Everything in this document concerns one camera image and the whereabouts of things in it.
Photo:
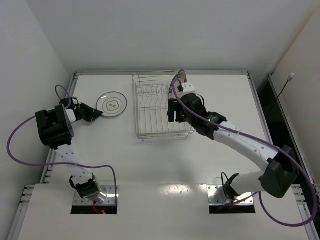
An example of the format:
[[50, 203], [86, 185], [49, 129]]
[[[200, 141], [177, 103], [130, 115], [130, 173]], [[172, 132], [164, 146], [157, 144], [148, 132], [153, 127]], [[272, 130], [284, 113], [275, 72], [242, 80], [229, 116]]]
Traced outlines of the orange sunburst plate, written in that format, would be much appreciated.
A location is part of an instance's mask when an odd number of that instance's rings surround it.
[[186, 72], [181, 69], [179, 72], [178, 72], [178, 75], [179, 75], [179, 79], [183, 82], [183, 83], [186, 83], [188, 80], [187, 80], [187, 74]]

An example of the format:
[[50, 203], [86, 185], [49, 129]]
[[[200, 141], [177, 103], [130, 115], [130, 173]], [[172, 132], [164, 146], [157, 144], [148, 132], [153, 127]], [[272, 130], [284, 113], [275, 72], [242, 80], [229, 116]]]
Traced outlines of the dark teal rimmed plate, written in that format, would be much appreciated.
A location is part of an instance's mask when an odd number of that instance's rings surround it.
[[174, 93], [173, 93], [173, 89], [174, 89], [174, 86], [175, 86], [174, 80], [178, 81], [178, 86], [180, 86], [182, 83], [184, 83], [184, 82], [182, 82], [182, 81], [180, 80], [179, 75], [178, 75], [178, 73], [177, 73], [177, 74], [174, 76], [174, 78], [172, 79], [171, 83], [170, 83], [169, 90], [168, 90], [168, 99], [174, 99], [174, 98], [175, 98], [175, 95], [174, 95]]

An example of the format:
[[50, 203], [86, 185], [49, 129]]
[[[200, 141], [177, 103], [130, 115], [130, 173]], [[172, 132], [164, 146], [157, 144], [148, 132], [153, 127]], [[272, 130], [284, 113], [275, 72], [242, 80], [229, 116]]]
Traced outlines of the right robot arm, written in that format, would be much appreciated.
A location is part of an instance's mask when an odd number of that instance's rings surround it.
[[228, 146], [258, 166], [259, 171], [233, 174], [217, 190], [216, 200], [227, 203], [248, 192], [266, 192], [283, 198], [300, 174], [298, 168], [281, 152], [237, 133], [226, 117], [207, 111], [203, 100], [194, 93], [182, 97], [181, 102], [201, 116], [185, 110], [172, 94], [168, 97], [168, 121], [189, 123], [198, 134]]

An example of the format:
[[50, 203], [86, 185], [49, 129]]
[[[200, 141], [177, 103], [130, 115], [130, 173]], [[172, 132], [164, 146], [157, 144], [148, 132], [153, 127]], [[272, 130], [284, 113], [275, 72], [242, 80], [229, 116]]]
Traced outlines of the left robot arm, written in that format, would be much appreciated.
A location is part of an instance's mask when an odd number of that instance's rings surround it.
[[80, 120], [91, 123], [102, 115], [102, 111], [84, 103], [74, 103], [72, 98], [60, 100], [59, 105], [53, 109], [35, 113], [39, 138], [67, 164], [71, 173], [71, 187], [82, 199], [98, 203], [104, 199], [103, 191], [93, 172], [84, 167], [85, 164], [73, 142], [75, 133], [72, 123]]

